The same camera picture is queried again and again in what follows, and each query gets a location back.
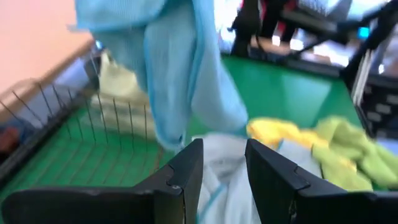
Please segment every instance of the white towel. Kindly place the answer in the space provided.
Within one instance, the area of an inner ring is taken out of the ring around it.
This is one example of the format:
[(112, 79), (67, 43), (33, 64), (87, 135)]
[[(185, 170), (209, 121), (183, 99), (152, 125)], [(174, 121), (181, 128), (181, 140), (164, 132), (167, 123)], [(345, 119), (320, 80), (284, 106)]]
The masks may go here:
[(218, 133), (196, 138), (203, 139), (204, 159), (197, 223), (261, 223), (244, 158), (246, 139)]

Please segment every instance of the white light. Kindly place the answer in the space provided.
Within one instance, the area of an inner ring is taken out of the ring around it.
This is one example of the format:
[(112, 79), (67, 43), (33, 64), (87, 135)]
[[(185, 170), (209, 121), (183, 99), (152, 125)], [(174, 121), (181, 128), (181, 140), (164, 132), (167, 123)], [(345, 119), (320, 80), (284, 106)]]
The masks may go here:
[(384, 73), (384, 65), (379, 65), (379, 74)]

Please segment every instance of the yellow towel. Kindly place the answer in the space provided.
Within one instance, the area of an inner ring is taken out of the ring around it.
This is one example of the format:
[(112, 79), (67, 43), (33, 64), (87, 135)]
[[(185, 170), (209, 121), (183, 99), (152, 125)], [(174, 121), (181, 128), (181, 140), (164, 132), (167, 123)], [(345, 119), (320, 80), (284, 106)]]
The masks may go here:
[(246, 126), (246, 130), (250, 137), (274, 149), (282, 139), (295, 141), (307, 149), (311, 149), (315, 143), (325, 147), (328, 145), (328, 142), (319, 138), (315, 132), (299, 130), (294, 123), (279, 119), (252, 119)]
[(346, 119), (332, 116), (318, 123), (315, 132), (329, 142), (337, 155), (355, 161), (364, 174), (380, 187), (398, 187), (398, 157), (368, 138)]
[(299, 130), (288, 121), (257, 118), (249, 122), (247, 132), (273, 148), (289, 139), (311, 149), (323, 177), (343, 189), (372, 190), (371, 180), (381, 187), (398, 187), (398, 157), (344, 118), (321, 120), (313, 131)]

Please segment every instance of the fabric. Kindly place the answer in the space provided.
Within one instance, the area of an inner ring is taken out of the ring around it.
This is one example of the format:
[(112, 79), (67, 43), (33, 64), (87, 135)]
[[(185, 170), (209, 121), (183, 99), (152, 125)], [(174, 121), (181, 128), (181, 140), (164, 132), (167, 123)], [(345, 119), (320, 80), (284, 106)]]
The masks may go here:
[(320, 164), (312, 157), (311, 148), (305, 148), (294, 141), (282, 140), (276, 151), (311, 174), (322, 178)]
[[(341, 157), (358, 165), (360, 170), (356, 172), (358, 179), (364, 179), (363, 172), (381, 187), (393, 189), (398, 187), (398, 157), (367, 137), (362, 129), (353, 126), (344, 118), (330, 117), (320, 121), (315, 131), (329, 142), (328, 149), (322, 149), (320, 146), (315, 146), (313, 149), (313, 155), (321, 160), (325, 178), (336, 176), (335, 179), (340, 179), (340, 175), (343, 175), (343, 171), (323, 166), (326, 161), (331, 163), (331, 154), (327, 157), (321, 154), (324, 151), (331, 151), (335, 157)], [(354, 172), (354, 169), (345, 169), (344, 172)], [(350, 187), (354, 180), (354, 177), (351, 177), (340, 185), (342, 188)]]
[(208, 133), (203, 139), (203, 181), (197, 223), (260, 224), (244, 152), (246, 139)]
[(209, 128), (235, 131), (248, 115), (221, 63), (212, 0), (75, 0), (88, 29), (149, 96), (157, 139), (183, 148), (195, 114)]
[(91, 98), (91, 107), (99, 112), (94, 114), (103, 122), (100, 126), (154, 139), (155, 124), (149, 100), (139, 88), (136, 74), (118, 65), (109, 52), (104, 51), (98, 78), (99, 95)]
[(311, 148), (314, 144), (327, 146), (328, 142), (317, 136), (311, 130), (299, 130), (291, 122), (274, 118), (255, 118), (246, 126), (248, 135), (273, 149), (277, 148), (281, 140), (295, 141), (303, 147)]
[(271, 148), (285, 139), (311, 149), (323, 178), (345, 190), (373, 190), (373, 183), (378, 189), (398, 186), (398, 157), (344, 118), (323, 119), (312, 131), (299, 130), (287, 121), (256, 118), (250, 120), (247, 131)]

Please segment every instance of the blue light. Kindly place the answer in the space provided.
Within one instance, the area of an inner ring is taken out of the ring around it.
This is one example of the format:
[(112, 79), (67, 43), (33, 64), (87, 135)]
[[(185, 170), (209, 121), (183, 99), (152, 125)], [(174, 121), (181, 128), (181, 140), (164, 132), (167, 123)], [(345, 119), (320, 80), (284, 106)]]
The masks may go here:
[(359, 39), (367, 39), (371, 33), (370, 28), (368, 27), (361, 27), (358, 29), (358, 38)]

